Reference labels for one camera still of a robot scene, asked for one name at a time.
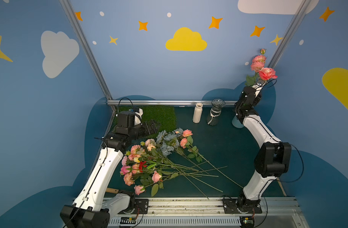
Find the pink rose spray stem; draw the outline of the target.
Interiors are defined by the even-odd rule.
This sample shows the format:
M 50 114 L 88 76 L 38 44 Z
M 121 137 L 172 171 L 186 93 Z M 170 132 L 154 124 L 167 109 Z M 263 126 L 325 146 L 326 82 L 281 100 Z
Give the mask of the pink rose spray stem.
M 266 49 L 262 48 L 262 49 L 260 49 L 260 54 L 255 56 L 252 59 L 252 63 L 250 65 L 250 68 L 251 68 L 251 71 L 254 72 L 254 75 L 253 76 L 249 76 L 249 75 L 246 76 L 246 82 L 245 82 L 246 86 L 251 86 L 251 85 L 255 84 L 255 82 L 259 78 L 259 72 L 265 66 L 266 59 L 267 59 L 267 57 L 265 56 L 265 53 L 266 53 Z

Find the coral pink rose stem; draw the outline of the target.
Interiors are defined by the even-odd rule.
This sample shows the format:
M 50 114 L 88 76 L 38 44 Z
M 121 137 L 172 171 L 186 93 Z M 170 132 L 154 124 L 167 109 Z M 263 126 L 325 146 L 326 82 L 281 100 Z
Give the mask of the coral pink rose stem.
M 266 81 L 267 83 L 271 79 L 277 79 L 278 78 L 276 76 L 276 71 L 273 68 L 270 68 L 270 67 L 263 67 L 263 68 L 261 68 L 257 74 L 259 76 L 258 80 L 263 80 L 263 81 Z

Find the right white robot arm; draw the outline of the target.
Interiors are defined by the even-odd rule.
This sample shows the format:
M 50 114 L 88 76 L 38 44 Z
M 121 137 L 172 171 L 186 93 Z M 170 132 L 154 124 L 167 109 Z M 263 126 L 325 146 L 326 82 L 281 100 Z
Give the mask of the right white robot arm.
M 292 146 L 271 133 L 254 109 L 260 98 L 260 87 L 246 86 L 234 106 L 236 119 L 250 131 L 259 146 L 254 159 L 254 174 L 237 200 L 241 213 L 257 207 L 267 187 L 287 173 L 292 152 Z

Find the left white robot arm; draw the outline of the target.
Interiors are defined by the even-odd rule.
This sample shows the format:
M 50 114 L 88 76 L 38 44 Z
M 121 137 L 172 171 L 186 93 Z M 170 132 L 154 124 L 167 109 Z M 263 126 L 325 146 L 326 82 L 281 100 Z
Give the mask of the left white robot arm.
M 103 201 L 104 195 L 131 142 L 156 134 L 159 128 L 160 123 L 150 120 L 129 128 L 116 127 L 114 133 L 103 139 L 103 147 L 87 183 L 73 204 L 65 205 L 60 212 L 66 228 L 106 228 L 111 218 L 119 213 L 136 211 L 132 192 L 119 190 L 106 202 Z

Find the teal cylinder vase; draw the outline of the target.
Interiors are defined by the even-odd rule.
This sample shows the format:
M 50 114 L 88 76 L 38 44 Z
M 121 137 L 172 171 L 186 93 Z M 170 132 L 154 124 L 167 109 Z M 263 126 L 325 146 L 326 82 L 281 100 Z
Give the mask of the teal cylinder vase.
M 232 125 L 238 129 L 244 128 L 244 125 L 241 123 L 241 121 L 238 119 L 237 116 L 235 116 L 232 120 Z

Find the clear glass vase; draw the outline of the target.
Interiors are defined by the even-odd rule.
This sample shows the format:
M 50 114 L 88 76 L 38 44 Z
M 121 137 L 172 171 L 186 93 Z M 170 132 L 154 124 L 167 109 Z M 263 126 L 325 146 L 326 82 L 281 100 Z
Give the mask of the clear glass vase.
M 206 122 L 210 126 L 216 126 L 219 122 L 219 116 L 222 113 L 222 109 L 225 107 L 226 103 L 222 99 L 213 99 L 211 104 L 212 107 Z

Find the blue grey fabric flowers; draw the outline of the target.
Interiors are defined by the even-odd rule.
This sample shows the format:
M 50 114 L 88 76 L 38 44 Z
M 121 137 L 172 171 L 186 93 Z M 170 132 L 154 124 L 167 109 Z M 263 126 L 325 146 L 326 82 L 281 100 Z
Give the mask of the blue grey fabric flowers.
M 172 132 L 163 130 L 158 134 L 156 143 L 164 157 L 169 156 L 172 152 L 184 155 L 184 150 L 180 145 L 183 139 L 183 132 L 182 128 L 178 128 Z

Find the green artificial grass mat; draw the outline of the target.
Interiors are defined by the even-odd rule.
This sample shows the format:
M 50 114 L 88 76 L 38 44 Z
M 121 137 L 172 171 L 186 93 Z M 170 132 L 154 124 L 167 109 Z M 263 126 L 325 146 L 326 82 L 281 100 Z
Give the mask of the green artificial grass mat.
M 162 129 L 162 124 L 166 121 L 169 121 L 168 118 L 164 118 L 162 116 L 161 119 L 158 119 L 158 115 L 155 115 L 153 120 L 159 122 L 161 124 L 160 129 Z M 117 119 L 118 122 L 114 128 L 113 132 L 109 132 L 105 139 L 108 139 L 109 143 L 113 144 L 128 144 L 132 140 L 137 140 L 145 137 L 137 137 L 134 127 L 135 125 L 135 115 L 132 111 L 122 111 L 118 113 Z

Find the red flower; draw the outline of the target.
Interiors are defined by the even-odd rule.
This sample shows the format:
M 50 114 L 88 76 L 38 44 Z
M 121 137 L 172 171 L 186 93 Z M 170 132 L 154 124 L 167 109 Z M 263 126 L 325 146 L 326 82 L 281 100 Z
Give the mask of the red flower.
M 146 161 L 141 161 L 141 162 L 139 163 L 139 172 L 140 172 L 140 173 L 143 173 L 143 170 L 144 170 L 144 168 L 146 168 L 146 167 L 147 167 Z

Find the pink flower bouquet pile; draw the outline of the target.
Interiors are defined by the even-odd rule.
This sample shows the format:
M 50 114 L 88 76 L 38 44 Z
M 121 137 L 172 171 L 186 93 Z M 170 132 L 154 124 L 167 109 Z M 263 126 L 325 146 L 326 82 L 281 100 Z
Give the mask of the pink flower bouquet pile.
M 199 148 L 194 144 L 191 130 L 183 131 L 180 145 L 184 150 L 184 155 L 172 152 L 169 156 L 164 157 L 156 143 L 159 133 L 155 138 L 148 138 L 140 144 L 132 145 L 121 160 L 120 176 L 125 185 L 133 187 L 136 195 L 150 190 L 151 196 L 155 196 L 160 189 L 164 188 L 164 183 L 184 177 L 186 182 L 204 196 L 205 193 L 196 185 L 196 182 L 221 192 L 219 188 L 206 182 L 204 178 L 222 176 L 240 187 L 239 183 L 222 172 L 221 167 L 212 164 L 199 152 Z M 144 161 L 146 161 L 147 167 L 144 168 L 143 173 L 140 173 L 139 163 Z

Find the green toy garden fork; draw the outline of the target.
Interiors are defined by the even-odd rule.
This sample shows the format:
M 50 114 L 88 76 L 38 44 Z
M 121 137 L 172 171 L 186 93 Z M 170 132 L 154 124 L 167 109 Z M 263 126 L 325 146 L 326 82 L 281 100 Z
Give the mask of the green toy garden fork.
M 107 193 L 112 193 L 112 194 L 118 194 L 119 193 L 119 189 L 107 188 L 106 192 Z

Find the horizontal aluminium frame bar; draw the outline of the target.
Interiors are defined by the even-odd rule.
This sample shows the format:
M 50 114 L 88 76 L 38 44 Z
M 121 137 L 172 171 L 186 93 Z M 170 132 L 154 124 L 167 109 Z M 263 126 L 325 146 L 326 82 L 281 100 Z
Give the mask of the horizontal aluminium frame bar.
M 168 105 L 168 106 L 195 106 L 202 103 L 203 106 L 211 106 L 211 100 L 108 100 L 108 105 Z

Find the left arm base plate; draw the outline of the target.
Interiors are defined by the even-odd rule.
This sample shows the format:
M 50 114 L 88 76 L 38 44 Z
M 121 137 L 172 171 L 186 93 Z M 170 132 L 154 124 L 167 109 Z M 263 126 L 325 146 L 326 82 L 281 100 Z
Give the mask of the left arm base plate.
M 149 199 L 135 199 L 135 204 L 132 208 L 125 209 L 119 212 L 119 215 L 147 214 Z

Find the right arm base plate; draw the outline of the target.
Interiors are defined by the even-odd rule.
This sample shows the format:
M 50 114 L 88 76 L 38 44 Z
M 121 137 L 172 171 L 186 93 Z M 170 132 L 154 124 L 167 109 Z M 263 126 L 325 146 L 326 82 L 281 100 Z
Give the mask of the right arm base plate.
M 222 204 L 225 214 L 262 214 L 260 200 L 223 197 Z

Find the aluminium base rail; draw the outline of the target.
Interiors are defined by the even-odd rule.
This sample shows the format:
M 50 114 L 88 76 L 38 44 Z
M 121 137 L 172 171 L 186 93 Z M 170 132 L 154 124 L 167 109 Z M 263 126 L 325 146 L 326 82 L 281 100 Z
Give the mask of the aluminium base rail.
M 148 198 L 147 214 L 118 214 L 111 218 L 106 228 L 309 227 L 294 197 L 261 199 L 262 214 L 225 214 L 222 198 Z

